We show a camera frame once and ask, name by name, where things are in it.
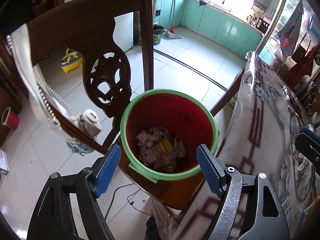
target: black bag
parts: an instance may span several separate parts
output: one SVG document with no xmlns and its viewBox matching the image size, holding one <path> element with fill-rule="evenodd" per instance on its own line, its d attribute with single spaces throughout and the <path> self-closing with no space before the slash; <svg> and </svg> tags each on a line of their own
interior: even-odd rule
<svg viewBox="0 0 320 240">
<path fill-rule="evenodd" d="M 293 54 L 292 54 L 292 56 L 291 56 L 291 59 L 294 60 L 295 63 L 298 63 L 300 60 L 302 60 L 302 59 L 306 56 L 306 53 L 307 53 L 307 51 L 308 51 L 308 49 L 309 49 L 311 40 L 310 40 L 310 43 L 309 43 L 309 46 L 308 46 L 307 50 L 305 50 L 305 49 L 300 45 L 306 35 L 307 35 L 307 34 L 305 34 L 305 35 L 303 36 L 302 40 L 300 41 L 300 43 L 298 44 L 297 48 L 295 49 L 295 51 L 293 52 Z"/>
<path fill-rule="evenodd" d="M 154 216 L 148 218 L 144 240 L 161 240 Z"/>
</svg>

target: dining table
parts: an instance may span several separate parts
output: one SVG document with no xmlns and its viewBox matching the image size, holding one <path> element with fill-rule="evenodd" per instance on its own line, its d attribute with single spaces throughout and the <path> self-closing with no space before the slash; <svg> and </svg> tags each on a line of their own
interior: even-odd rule
<svg viewBox="0 0 320 240">
<path fill-rule="evenodd" d="M 265 173 L 271 181 L 294 236 L 303 211 L 314 200 L 315 171 L 295 148 L 301 128 L 313 125 L 295 94 L 254 52 L 247 53 L 236 103 L 217 157 L 241 174 Z M 205 182 L 181 220 L 172 239 L 201 239 L 209 227 L 220 199 Z M 232 236 L 239 234 L 245 216 L 242 194 Z"/>
</svg>

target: red bucket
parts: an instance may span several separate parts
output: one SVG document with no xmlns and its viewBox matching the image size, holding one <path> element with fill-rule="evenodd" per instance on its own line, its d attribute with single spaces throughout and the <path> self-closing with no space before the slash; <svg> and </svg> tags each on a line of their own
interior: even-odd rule
<svg viewBox="0 0 320 240">
<path fill-rule="evenodd" d="M 15 113 L 11 111 L 10 106 L 3 111 L 2 117 L 1 117 L 1 123 L 2 125 L 6 125 L 9 128 L 14 130 L 18 128 L 19 119 L 15 115 Z"/>
<path fill-rule="evenodd" d="M 174 173 L 153 171 L 138 160 L 140 150 L 135 137 L 142 130 L 159 126 L 181 139 L 186 150 L 186 156 L 177 162 Z M 144 92 L 129 104 L 121 121 L 121 139 L 136 171 L 148 178 L 176 180 L 200 171 L 196 149 L 205 144 L 214 153 L 218 131 L 210 112 L 197 100 L 177 91 L 160 89 Z M 145 175 L 146 171 L 150 171 L 151 176 Z"/>
</svg>

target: green bucket rim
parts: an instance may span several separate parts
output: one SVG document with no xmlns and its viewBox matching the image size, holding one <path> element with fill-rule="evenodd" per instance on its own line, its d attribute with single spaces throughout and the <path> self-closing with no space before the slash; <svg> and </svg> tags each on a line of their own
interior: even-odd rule
<svg viewBox="0 0 320 240">
<path fill-rule="evenodd" d="M 199 166 L 199 164 L 195 167 L 193 167 L 192 169 L 188 170 L 188 171 L 184 171 L 184 172 L 179 172 L 179 173 L 162 173 L 159 171 L 154 171 L 150 168 L 148 168 L 147 166 L 143 165 L 133 154 L 133 152 L 130 150 L 130 147 L 128 145 L 128 141 L 127 141 L 127 137 L 125 134 L 126 131 L 126 125 L 127 125 L 127 121 L 128 121 L 128 117 L 129 114 L 131 112 L 131 110 L 133 109 L 133 107 L 139 102 L 141 101 L 143 98 L 150 96 L 150 95 L 154 95 L 154 94 L 161 94 L 161 93 L 167 93 L 167 94 L 174 94 L 174 95 L 178 95 L 178 96 L 182 96 L 184 98 L 189 99 L 190 101 L 192 101 L 193 103 L 195 103 L 197 106 L 199 106 L 207 115 L 211 126 L 212 126 L 212 133 L 213 133 L 213 138 L 212 138 L 212 145 L 210 148 L 210 152 L 212 153 L 213 156 L 215 156 L 215 152 L 216 149 L 218 147 L 218 140 L 219 140 L 219 135 L 218 135 L 218 128 L 216 125 L 216 122 L 212 116 L 212 114 L 196 99 L 194 99 L 193 97 L 184 94 L 182 92 L 178 92 L 175 90 L 170 90 L 170 89 L 152 89 L 152 90 L 148 90 L 140 95 L 138 95 L 135 99 L 133 99 L 129 105 L 127 106 L 127 108 L 124 111 L 124 114 L 122 116 L 121 119 L 121 124 L 120 124 L 120 136 L 121 136 L 121 141 L 122 141 L 122 145 L 124 148 L 125 153 L 127 154 L 129 160 L 131 161 L 131 163 L 136 166 L 139 167 L 141 169 L 143 169 L 145 172 L 144 173 L 149 173 L 148 176 L 152 177 L 152 178 L 156 178 L 159 180 L 179 180 L 179 179 L 185 179 L 185 178 L 189 178 L 195 174 L 197 174 L 198 172 L 201 171 L 201 168 Z"/>
</svg>

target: red cup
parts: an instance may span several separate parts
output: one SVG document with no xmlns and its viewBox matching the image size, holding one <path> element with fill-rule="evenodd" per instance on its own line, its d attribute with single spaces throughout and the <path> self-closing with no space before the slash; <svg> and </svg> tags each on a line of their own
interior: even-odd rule
<svg viewBox="0 0 320 240">
<path fill-rule="evenodd" d="M 15 115 L 14 112 L 11 111 L 11 107 L 7 107 L 1 117 L 1 122 L 3 125 L 6 125 L 7 127 L 16 130 L 19 125 L 19 119 Z"/>
</svg>

